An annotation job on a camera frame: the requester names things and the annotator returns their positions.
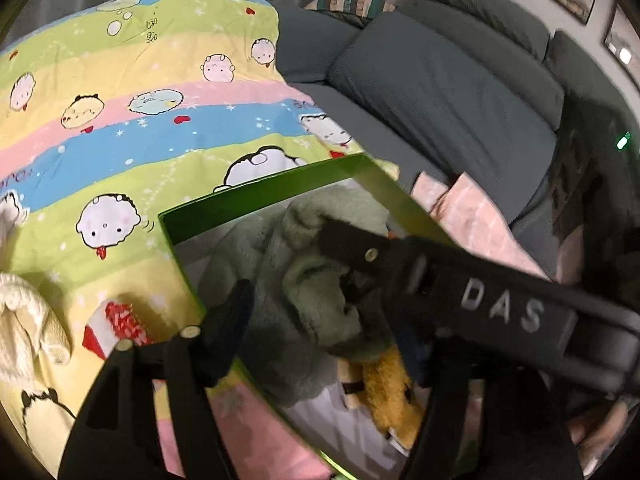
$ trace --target gray sofa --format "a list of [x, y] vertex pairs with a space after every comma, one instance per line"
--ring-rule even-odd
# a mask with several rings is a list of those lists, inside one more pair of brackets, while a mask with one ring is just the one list
[[547, 173], [564, 90], [542, 64], [550, 37], [539, 20], [508, 0], [404, 0], [363, 30], [276, 8], [287, 82], [398, 164], [406, 189], [422, 171], [445, 183], [467, 172], [555, 275]]

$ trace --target sofa cushion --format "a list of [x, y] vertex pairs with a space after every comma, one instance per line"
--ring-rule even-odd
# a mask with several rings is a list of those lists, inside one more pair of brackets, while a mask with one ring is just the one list
[[567, 94], [593, 101], [620, 114], [625, 131], [640, 132], [638, 122], [622, 92], [598, 63], [564, 30], [557, 30], [549, 43], [544, 66], [562, 84]]
[[273, 4], [280, 34], [276, 68], [288, 83], [321, 83], [359, 29], [313, 10]]
[[551, 163], [549, 125], [460, 47], [411, 18], [375, 18], [329, 70], [335, 89], [450, 178], [467, 172], [511, 222]]
[[564, 91], [529, 52], [481, 20], [438, 2], [405, 0], [398, 11], [462, 47], [558, 129]]
[[433, 0], [482, 20], [537, 60], [545, 57], [549, 32], [537, 17], [511, 0]]
[[310, 95], [316, 105], [347, 130], [369, 155], [397, 164], [400, 168], [399, 184], [405, 191], [412, 190], [415, 179], [423, 171], [444, 184], [449, 183], [444, 172], [428, 158], [335, 88], [319, 84], [293, 86]]

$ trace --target yellow plush toy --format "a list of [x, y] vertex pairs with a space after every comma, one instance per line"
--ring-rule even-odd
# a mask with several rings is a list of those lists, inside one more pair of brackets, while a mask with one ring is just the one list
[[420, 430], [423, 409], [415, 402], [398, 347], [391, 346], [375, 363], [363, 364], [366, 405], [378, 431], [390, 434], [410, 450]]
[[409, 451], [420, 430], [424, 410], [415, 402], [412, 381], [404, 370], [398, 347], [391, 346], [372, 363], [338, 361], [338, 377], [348, 408], [364, 404], [373, 423]]

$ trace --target white cloth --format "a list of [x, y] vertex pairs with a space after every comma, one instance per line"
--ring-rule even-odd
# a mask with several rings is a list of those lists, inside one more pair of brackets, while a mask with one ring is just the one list
[[[0, 249], [28, 214], [14, 192], [0, 198]], [[0, 272], [0, 380], [33, 391], [40, 350], [55, 364], [69, 362], [69, 341], [44, 298], [26, 280]]]

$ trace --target green cardboard box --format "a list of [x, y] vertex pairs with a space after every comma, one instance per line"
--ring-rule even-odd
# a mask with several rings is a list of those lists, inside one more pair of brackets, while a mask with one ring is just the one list
[[[379, 165], [367, 155], [359, 153], [267, 176], [201, 197], [162, 213], [159, 216], [160, 226], [194, 297], [197, 298], [195, 290], [198, 279], [194, 278], [191, 267], [197, 266], [211, 254], [217, 240], [220, 240], [238, 219], [263, 208], [285, 206], [300, 194], [343, 181], [350, 181], [349, 185], [361, 186], [385, 206], [390, 213], [390, 224], [396, 234], [418, 235], [444, 244], [453, 244], [437, 222], [433, 221]], [[202, 302], [198, 299], [197, 303], [204, 312]], [[234, 368], [251, 382], [249, 374], [241, 364], [236, 364]], [[355, 476], [346, 469], [366, 476], [357, 467], [343, 463], [344, 457], [336, 456], [335, 450], [323, 449], [324, 446], [317, 439], [310, 441], [304, 431], [289, 420], [286, 412], [277, 406], [273, 406], [273, 409], [303, 440], [315, 447], [318, 454], [331, 466], [351, 479]]]

